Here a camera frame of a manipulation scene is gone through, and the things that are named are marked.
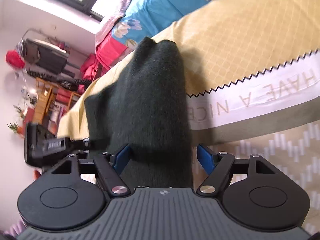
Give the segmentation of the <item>dark green knit sweater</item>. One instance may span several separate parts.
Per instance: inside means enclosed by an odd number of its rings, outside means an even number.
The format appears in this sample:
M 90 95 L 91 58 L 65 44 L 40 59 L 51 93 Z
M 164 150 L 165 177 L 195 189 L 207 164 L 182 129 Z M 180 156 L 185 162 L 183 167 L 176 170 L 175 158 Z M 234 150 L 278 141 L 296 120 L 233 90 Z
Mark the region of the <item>dark green knit sweater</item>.
M 192 187 L 184 66 L 174 42 L 144 38 L 117 81 L 84 106 L 91 139 L 110 153 L 131 147 L 121 173 L 128 187 Z

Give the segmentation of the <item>clothes rack with garments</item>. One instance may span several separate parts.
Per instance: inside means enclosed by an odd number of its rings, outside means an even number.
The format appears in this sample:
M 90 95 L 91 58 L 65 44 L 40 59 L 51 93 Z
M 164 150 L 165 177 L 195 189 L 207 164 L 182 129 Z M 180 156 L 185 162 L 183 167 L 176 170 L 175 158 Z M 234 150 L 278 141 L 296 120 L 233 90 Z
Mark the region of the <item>clothes rack with garments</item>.
M 70 54 L 71 48 L 64 42 L 29 28 L 15 49 L 6 53 L 5 61 L 14 69 L 16 77 L 25 73 L 72 92 L 76 92 L 80 86 L 86 89 L 92 81 L 84 77 L 77 79 L 76 74 L 66 68 L 70 66 L 80 70 L 79 66 L 69 61 Z

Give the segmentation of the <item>wooden shelf with boxes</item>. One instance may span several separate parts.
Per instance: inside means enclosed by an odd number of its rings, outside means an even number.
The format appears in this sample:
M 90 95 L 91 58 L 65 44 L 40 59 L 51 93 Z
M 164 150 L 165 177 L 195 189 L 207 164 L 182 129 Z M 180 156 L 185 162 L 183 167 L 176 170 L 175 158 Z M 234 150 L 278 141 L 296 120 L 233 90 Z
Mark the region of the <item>wooden shelf with boxes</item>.
M 31 106 L 27 109 L 25 123 L 42 125 L 56 135 L 61 118 L 79 100 L 80 94 L 39 77 L 35 80 L 36 87 L 28 94 Z

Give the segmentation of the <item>red bags pile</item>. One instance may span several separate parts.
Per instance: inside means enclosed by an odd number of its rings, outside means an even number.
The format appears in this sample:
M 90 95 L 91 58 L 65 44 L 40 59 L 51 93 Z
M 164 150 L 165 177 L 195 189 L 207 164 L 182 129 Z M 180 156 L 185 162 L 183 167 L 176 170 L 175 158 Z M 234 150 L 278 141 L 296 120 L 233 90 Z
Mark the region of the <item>red bags pile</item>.
M 80 67 L 82 79 L 94 81 L 102 76 L 103 66 L 98 61 L 95 54 L 89 54 L 88 58 Z

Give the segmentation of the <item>yellow and pink patterned quilt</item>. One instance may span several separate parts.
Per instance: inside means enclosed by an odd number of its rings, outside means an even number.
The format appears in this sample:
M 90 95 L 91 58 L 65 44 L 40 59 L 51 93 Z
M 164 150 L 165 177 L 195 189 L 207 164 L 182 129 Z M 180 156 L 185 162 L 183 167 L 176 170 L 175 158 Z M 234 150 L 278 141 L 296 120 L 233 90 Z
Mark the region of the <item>yellow and pink patterned quilt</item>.
M 185 65 L 193 143 L 260 155 L 310 197 L 319 231 L 319 0 L 215 0 L 154 37 Z

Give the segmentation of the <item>red blanket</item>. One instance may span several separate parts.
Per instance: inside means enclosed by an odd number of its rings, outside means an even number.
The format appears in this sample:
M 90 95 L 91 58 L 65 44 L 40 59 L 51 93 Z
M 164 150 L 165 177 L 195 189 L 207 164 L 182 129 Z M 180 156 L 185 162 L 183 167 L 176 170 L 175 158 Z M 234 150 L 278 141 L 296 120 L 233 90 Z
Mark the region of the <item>red blanket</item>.
M 101 75 L 108 72 L 115 64 L 129 55 L 133 50 L 112 37 L 109 32 L 101 42 L 95 43 L 95 55 L 102 65 Z

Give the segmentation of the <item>pink floral pillow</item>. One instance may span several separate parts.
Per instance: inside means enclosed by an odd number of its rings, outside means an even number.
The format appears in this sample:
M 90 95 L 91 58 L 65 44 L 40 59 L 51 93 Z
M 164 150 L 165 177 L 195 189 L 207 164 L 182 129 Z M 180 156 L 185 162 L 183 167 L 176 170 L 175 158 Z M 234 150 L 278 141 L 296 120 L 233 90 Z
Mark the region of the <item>pink floral pillow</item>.
M 103 19 L 99 23 L 97 33 L 95 34 L 95 51 L 106 38 L 113 26 L 125 16 L 125 11 L 132 0 L 98 0 L 98 7 L 103 13 Z

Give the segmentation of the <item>blue floral bedsheet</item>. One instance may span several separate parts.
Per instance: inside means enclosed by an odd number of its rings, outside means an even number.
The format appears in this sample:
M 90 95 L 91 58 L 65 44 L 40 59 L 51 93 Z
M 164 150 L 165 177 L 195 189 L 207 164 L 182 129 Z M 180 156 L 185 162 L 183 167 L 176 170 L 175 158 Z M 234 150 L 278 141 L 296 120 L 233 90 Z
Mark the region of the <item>blue floral bedsheet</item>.
M 144 37 L 153 37 L 173 22 L 213 0 L 131 0 L 112 37 L 135 49 Z

